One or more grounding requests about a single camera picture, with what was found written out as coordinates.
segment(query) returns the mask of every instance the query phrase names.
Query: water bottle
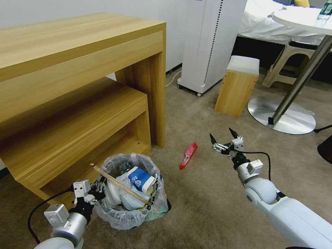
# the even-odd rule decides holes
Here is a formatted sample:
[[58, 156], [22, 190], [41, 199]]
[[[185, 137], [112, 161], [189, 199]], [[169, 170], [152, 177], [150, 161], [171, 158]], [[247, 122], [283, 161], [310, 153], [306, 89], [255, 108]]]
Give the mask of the water bottle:
[[332, 0], [327, 0], [324, 4], [321, 12], [317, 17], [316, 25], [322, 27], [326, 24], [327, 20], [330, 18], [332, 14]]

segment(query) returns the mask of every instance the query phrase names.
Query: white plastic stool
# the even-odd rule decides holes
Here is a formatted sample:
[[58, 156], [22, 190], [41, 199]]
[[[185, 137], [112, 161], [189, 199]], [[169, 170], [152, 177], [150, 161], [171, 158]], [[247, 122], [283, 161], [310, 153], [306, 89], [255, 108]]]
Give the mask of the white plastic stool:
[[259, 59], [233, 55], [214, 110], [241, 116], [259, 76]]
[[[301, 69], [307, 64], [307, 61], [311, 58], [316, 48], [317, 46], [315, 45], [298, 43], [290, 40], [289, 43], [286, 44], [285, 48], [281, 51], [275, 63], [270, 67], [269, 71], [267, 72], [266, 77], [263, 81], [263, 86], [270, 87], [275, 81], [280, 81], [293, 85], [296, 78], [281, 75], [280, 71], [284, 69], [292, 71], [295, 75], [297, 75], [301, 71]], [[292, 67], [285, 65], [287, 60], [295, 54], [304, 54], [307, 56], [307, 59], [303, 60], [300, 67]]]

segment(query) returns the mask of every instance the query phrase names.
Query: wooden desk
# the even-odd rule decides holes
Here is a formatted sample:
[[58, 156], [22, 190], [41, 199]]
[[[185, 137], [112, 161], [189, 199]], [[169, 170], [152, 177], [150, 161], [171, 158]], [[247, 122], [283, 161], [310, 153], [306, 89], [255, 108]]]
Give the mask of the wooden desk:
[[165, 22], [111, 13], [0, 30], [0, 138], [21, 129], [15, 117], [115, 72], [148, 95], [151, 139], [163, 147], [165, 49]]
[[18, 182], [47, 199], [94, 181], [91, 162], [164, 146], [165, 28], [99, 13], [0, 30], [0, 157]]

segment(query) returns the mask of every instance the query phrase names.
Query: table base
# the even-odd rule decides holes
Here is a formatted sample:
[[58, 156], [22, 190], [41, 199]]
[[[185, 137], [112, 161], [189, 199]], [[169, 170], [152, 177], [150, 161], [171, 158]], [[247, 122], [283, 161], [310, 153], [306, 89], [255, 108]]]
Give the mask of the table base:
[[316, 120], [312, 114], [298, 104], [292, 103], [275, 125], [268, 124], [281, 98], [257, 97], [248, 102], [248, 111], [261, 124], [283, 133], [306, 134], [315, 129]]

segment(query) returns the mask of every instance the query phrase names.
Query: clear plastic bag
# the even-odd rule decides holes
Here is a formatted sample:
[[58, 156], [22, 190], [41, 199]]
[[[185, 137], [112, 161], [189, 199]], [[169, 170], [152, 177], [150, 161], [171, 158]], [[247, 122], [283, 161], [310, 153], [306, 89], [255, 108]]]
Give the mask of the clear plastic bag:
[[133, 211], [127, 211], [121, 208], [119, 208], [119, 210], [109, 209], [106, 207], [105, 200], [102, 200], [95, 206], [94, 209], [98, 216], [104, 221], [109, 222], [113, 228], [119, 230], [129, 230], [133, 227], [138, 227], [144, 221], [151, 221], [162, 217], [168, 211], [164, 180], [160, 175], [159, 169], [152, 162], [150, 157], [135, 153], [130, 155], [118, 154], [107, 158], [101, 169], [116, 178], [121, 175], [119, 167], [124, 162], [129, 162], [134, 166], [140, 167], [152, 176], [157, 175], [157, 180], [153, 185], [155, 194], [152, 197], [152, 202], [144, 208]]

